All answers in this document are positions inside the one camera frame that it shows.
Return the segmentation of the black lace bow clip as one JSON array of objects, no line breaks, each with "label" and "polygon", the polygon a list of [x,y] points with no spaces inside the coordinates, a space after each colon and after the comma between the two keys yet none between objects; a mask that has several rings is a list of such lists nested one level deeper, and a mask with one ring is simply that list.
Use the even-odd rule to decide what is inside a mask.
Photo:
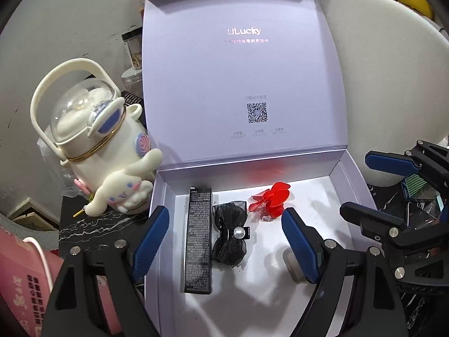
[{"label": "black lace bow clip", "polygon": [[212,259],[223,265],[237,267],[247,254],[246,241],[250,239],[247,222],[247,203],[228,202],[212,207],[218,238],[212,248]]}]

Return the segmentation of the medicine box green white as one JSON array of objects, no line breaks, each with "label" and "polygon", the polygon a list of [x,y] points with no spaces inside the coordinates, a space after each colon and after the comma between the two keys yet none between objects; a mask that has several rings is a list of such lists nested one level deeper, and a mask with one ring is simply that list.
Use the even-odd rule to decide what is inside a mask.
[{"label": "medicine box green white", "polygon": [[435,189],[416,174],[404,178],[401,185],[407,200],[430,201],[437,196]]}]

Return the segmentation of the smoky transparent container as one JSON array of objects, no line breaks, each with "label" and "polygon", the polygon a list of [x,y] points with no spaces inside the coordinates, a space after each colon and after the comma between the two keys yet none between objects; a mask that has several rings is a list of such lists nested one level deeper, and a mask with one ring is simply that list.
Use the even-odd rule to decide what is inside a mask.
[{"label": "smoky transparent container", "polygon": [[292,280],[295,283],[301,284],[308,282],[291,248],[283,251],[282,258],[290,276],[292,277]]}]

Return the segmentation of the black slim cosmetic box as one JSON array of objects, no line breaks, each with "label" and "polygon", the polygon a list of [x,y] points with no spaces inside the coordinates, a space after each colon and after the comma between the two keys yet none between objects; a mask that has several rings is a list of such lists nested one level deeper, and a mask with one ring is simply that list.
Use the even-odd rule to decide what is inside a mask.
[{"label": "black slim cosmetic box", "polygon": [[184,292],[212,293],[212,190],[192,187],[186,225]]}]

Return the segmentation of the upper pink paper cup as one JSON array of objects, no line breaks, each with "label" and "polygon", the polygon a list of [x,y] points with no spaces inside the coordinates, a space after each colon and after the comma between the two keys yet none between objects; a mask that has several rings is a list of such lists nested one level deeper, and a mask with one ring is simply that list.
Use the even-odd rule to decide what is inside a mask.
[{"label": "upper pink paper cup", "polygon": [[57,250],[44,250],[49,274],[33,243],[1,229],[1,335],[40,336],[49,295],[59,273]]}]

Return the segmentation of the white cartoon kettle bottle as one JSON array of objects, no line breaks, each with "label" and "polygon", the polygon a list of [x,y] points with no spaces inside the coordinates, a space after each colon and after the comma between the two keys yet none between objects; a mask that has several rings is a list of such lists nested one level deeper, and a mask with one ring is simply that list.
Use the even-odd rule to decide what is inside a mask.
[{"label": "white cartoon kettle bottle", "polygon": [[[49,130],[36,114],[44,93],[63,75],[84,71],[91,77],[68,89],[53,105]],[[150,138],[139,118],[141,104],[126,105],[107,72],[91,59],[65,61],[38,84],[30,103],[30,120],[61,166],[75,176],[76,187],[94,193],[112,173],[141,160]]]}]

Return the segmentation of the white foam block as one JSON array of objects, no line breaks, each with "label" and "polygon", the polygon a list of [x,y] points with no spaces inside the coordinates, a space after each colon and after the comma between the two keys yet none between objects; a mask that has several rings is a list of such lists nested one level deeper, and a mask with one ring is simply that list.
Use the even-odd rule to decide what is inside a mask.
[{"label": "white foam block", "polygon": [[448,135],[448,40],[394,0],[317,0],[335,41],[345,87],[349,152],[365,181],[370,150],[403,153]]}]

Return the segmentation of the red flower hair clip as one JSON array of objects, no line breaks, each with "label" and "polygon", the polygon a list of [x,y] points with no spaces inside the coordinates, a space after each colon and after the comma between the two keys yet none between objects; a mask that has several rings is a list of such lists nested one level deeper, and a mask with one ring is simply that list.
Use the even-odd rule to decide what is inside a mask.
[{"label": "red flower hair clip", "polygon": [[279,218],[285,209],[285,203],[290,197],[291,185],[276,182],[271,188],[253,195],[253,202],[249,205],[250,213],[257,213],[262,221],[273,221]]}]

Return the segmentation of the white plush dog toy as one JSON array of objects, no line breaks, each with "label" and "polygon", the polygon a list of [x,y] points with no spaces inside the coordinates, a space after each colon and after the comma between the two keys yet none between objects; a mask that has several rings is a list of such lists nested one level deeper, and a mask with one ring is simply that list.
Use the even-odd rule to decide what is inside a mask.
[{"label": "white plush dog toy", "polygon": [[99,217],[107,207],[128,215],[147,210],[154,187],[149,178],[154,178],[162,158],[162,151],[153,148],[140,160],[108,175],[84,212],[90,217]]}]

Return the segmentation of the glass jar with lid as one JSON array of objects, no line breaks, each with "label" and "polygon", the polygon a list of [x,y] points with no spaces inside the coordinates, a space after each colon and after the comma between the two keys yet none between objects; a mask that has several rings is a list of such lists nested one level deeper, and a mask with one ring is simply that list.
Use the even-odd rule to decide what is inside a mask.
[{"label": "glass jar with lid", "polygon": [[142,27],[123,33],[121,37],[132,67],[141,69]]}]

